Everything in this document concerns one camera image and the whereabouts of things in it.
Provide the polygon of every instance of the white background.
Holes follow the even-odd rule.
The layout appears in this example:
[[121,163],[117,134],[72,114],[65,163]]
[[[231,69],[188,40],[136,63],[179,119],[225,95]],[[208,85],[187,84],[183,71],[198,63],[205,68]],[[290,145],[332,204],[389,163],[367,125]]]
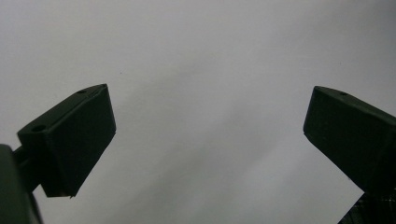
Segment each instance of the white background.
[[362,192],[303,135],[315,85],[396,115],[396,2],[0,1],[0,142],[107,83],[118,130],[46,223],[337,223]]

